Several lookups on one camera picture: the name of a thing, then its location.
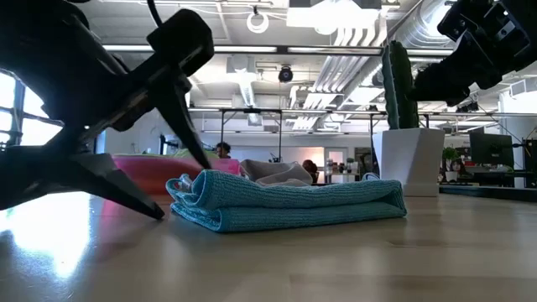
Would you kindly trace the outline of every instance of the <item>white cloth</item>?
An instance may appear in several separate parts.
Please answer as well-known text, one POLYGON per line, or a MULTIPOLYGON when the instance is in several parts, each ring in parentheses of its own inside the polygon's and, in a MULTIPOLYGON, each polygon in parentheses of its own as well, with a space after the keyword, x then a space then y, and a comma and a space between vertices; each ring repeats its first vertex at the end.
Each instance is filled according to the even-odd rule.
POLYGON ((265 163, 246 159, 241 162, 243 173, 260 185, 307 186, 313 183, 311 175, 297 163, 265 163))

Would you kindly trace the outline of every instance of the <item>green plant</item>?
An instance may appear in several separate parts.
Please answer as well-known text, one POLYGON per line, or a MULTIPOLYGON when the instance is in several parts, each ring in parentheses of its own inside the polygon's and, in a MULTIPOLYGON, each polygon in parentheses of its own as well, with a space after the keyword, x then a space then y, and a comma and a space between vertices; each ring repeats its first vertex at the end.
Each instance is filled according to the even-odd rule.
POLYGON ((390 42, 383 52, 383 76, 386 113, 390 130, 418 128, 418 104, 407 97, 413 88, 409 55, 397 41, 390 42))
POLYGON ((444 148, 444 151, 442 152, 442 158, 445 160, 455 160, 459 159, 461 155, 452 147, 444 148))

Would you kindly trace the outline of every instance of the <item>wooden table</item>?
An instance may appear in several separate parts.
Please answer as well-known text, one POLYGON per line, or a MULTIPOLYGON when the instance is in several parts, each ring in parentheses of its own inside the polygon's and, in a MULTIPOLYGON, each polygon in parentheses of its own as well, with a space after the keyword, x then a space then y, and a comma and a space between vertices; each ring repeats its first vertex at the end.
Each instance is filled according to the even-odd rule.
POLYGON ((219 235, 51 195, 0 212, 0 301, 537 300, 537 206, 407 203, 406 219, 219 235))

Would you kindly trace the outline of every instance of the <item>white pot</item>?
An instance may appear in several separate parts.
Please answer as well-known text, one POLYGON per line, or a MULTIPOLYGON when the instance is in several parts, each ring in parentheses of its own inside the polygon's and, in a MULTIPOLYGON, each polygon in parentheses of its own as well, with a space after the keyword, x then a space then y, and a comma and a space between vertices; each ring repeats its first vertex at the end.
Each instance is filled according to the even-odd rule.
POLYGON ((389 130, 373 135, 381 180, 398 180, 405 196, 438 196, 446 133, 438 129, 389 130))
POLYGON ((450 182, 452 180, 456 181, 459 176, 457 171, 447 171, 446 172, 446 181, 450 182))

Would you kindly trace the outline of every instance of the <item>potted plant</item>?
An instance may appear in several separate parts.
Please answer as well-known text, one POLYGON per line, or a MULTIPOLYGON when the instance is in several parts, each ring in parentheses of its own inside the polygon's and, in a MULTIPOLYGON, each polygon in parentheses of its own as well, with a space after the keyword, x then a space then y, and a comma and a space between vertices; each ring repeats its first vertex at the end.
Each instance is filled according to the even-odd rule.
POLYGON ((352 173, 352 164, 354 163, 353 158, 347 159, 347 173, 352 173))
POLYGON ((459 153, 453 147, 444 148, 442 152, 442 169, 446 173, 447 182, 457 180, 459 172, 451 169, 451 163, 459 158, 459 153))
POLYGON ((445 133, 420 128, 418 104, 408 97, 414 88, 406 49, 389 43, 383 52, 383 76, 389 130, 373 135, 380 178, 399 180, 404 194, 438 195, 438 163, 445 133))

